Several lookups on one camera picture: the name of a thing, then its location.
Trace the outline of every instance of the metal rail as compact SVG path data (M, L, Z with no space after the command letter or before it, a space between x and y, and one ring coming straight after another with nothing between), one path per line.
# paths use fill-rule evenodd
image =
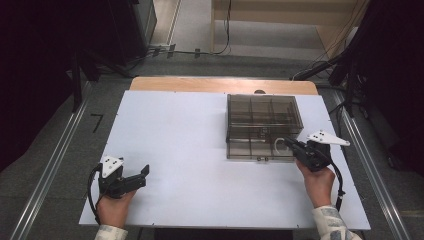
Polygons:
M32 224L34 223L34 220L37 217L41 205L43 204L43 201L53 182L53 179L56 176L63 156L66 153L66 149L68 148L75 130L77 129L81 120L81 117L87 107L87 99L93 88L92 84L93 83L86 82L83 90L83 96L85 97L81 103L81 106L75 113L72 113L71 117L69 118L65 130L63 131L62 136L60 137L59 142L57 143L56 148L53 151L53 154L50 157L46 168L44 169L43 175L38 181L35 190L32 192L28 202L24 207L24 210L21 213L19 221L16 224L15 229L13 230L13 233L10 237L11 240L27 238Z
M341 104L344 100L343 96L339 92L334 93L334 99L336 104ZM371 153L368 150L364 139L362 138L355 119L350 118L348 113L343 110L343 120L359 154L359 158L361 159L365 172L370 179L371 186L374 189L381 209L383 210L383 213L386 217L387 223L392 230L394 238L397 240L411 239L408 230L406 229L402 218L400 217L399 211L380 173L378 172L377 167L374 164L374 159L372 158Z

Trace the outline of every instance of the clear storage box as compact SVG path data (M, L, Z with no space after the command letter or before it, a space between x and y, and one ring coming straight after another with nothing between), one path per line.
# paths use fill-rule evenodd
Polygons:
M227 96L227 158L293 161L277 138L297 138L303 129L296 98L279 95Z

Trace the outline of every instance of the white sleeve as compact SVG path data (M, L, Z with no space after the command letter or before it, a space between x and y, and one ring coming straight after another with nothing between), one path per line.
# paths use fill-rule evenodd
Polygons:
M125 240L128 231L109 225L100 225L95 240Z
M347 229L339 211L333 206L312 210L321 240L360 240L361 238Z

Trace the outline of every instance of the cable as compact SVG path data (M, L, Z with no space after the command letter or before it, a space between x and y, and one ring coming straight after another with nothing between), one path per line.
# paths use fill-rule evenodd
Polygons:
M315 62L314 64L312 64L312 69L313 68L315 68L315 65L317 64L317 63L320 63L320 62L327 62L327 61L317 61L317 62ZM331 75L331 73L329 73L328 72L328 68L327 69L325 69L324 70L327 74L328 74L328 76L330 76ZM324 79L323 77L320 77L319 75L318 75L319 73L317 73L317 74L315 74L315 76L317 76L319 79Z
M343 112L343 105L339 108L339 110L337 110L336 113L336 122L337 122L337 136L339 138L342 138L342 125L341 125L341 114Z
M334 86L320 85L320 84L315 84L315 86L317 87L317 89L331 89L331 90L346 92L346 89L342 87L334 87Z
M342 173L340 172L339 168L334 163L333 159L331 159L331 157L328 157L327 155L323 154L318 149L315 149L314 152L318 153L318 155L320 155L322 158L326 159L331 164L331 166L333 166L333 168L334 168L334 173L336 174L337 180L339 181L339 190L337 191L338 196L337 196L337 200L336 200L336 209L337 209L337 211L340 211L343 196L346 194L343 191L343 176L342 176Z
M340 42L342 42L342 41L345 41L348 37L349 37L349 34L347 34L347 36L345 36L344 38L342 38L342 39L340 39L339 41L337 41L337 38L339 38L339 36L340 36L340 34L343 32L343 30L346 28L346 26L348 25L348 23L350 22L351 24L350 24L350 27L349 28L351 28L352 26L353 26L353 24L355 23L355 20L358 18L358 16L359 16L359 14L357 14L356 16L355 16L355 18L353 18L353 13L354 13L354 9L356 8L356 6L358 5L358 0L356 0L356 3L355 3L355 7L352 9L352 14L350 15L350 18L349 18L349 20L346 22L346 24L343 26L343 28L340 30L340 32L337 34L337 36L336 36L336 38L334 39L334 42L333 42L333 44L332 45L330 45L330 47L323 53L323 54L321 54L321 55L319 55L317 58L315 58L315 60L314 61L311 61L307 66L306 66L306 70L302 70L302 71L300 71L300 72L298 72L298 73L296 73L294 76L297 76L298 74L300 74L300 73L303 73L303 72L305 72L305 71L309 71L309 70L312 70L312 68L310 68L310 66L311 66L311 64L315 64L316 62L318 62L318 61L320 61L331 49L333 49L333 48L335 48ZM365 6L366 4L365 4L365 2L361 5L361 7L360 7L360 9L359 9L359 11L358 12L361 12L362 11L362 9L364 8L364 6Z
M362 230L361 230L360 232L361 232L361 235L362 235L362 239L363 239L363 240L367 240L367 238L365 237L365 233L364 233L364 231L362 231Z
M339 105L337 105L335 108L333 108L332 110L330 110L328 112L328 115L331 115L334 111L340 109L343 106L344 102L340 103Z
M281 155L281 153L278 151L278 149L277 149L277 142L278 141L284 141L284 138L277 138L277 139L275 139L275 141L274 141L274 149L275 149L275 151L278 153L278 155Z
M230 49L230 51L227 53L227 55L231 52L231 45L230 45L230 19L231 19L231 6L232 6L232 1L230 0L229 4L228 4L228 9L227 9L227 17L224 20L224 29L227 35L227 43L224 47L223 50L221 50L220 52L190 52L190 51L169 51L166 49L166 46L153 46L153 45L149 45L148 51L146 53L146 55L144 57L141 57L139 59L136 59L135 61L137 61L133 66L131 66L130 68L126 69L125 71L130 71L132 69L134 69L137 65L139 65L141 63L141 61L143 61L144 59L148 58L148 57L152 57L155 56L155 54L162 54L162 53L184 53L184 54L195 54L195 55L221 55L222 53L225 52L225 50L227 50L227 48ZM114 73L113 71L106 71L106 72L101 72L102 74L112 74Z
M95 168L93 168L93 170L91 170L91 173L88 177L88 184L87 184L87 198L88 198L88 202L90 203L90 207L91 207L91 211L93 212L96 222L100 225L100 218L99 215L97 214L97 204L96 203L96 207L93 204L93 198L91 196L91 184L93 183L94 180L94 175L96 174L96 172L100 172L100 170L102 169L102 164L99 163Z

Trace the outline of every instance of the white tabletop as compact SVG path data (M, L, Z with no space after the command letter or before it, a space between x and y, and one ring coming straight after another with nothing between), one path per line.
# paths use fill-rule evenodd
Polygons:
M294 163L226 158L226 94L127 91L104 155L123 157L124 177L150 164L128 225L190 228L315 228L303 177ZM304 129L334 134L321 96L297 95ZM340 146L332 146L344 179L341 215L352 229L370 229ZM332 199L337 196L335 181ZM97 181L92 186L98 196ZM96 224L88 202L80 224Z

